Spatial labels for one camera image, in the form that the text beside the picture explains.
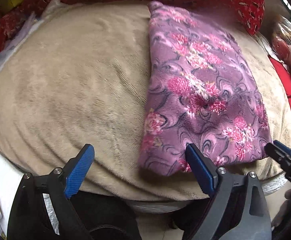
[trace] tile floor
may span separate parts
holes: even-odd
[[[284,192],[291,188],[291,183],[287,182],[277,192],[266,196],[271,219],[279,211],[284,202]],[[170,229],[168,227],[167,214],[138,214],[137,222],[139,225],[142,240],[181,240],[183,231],[180,229]]]

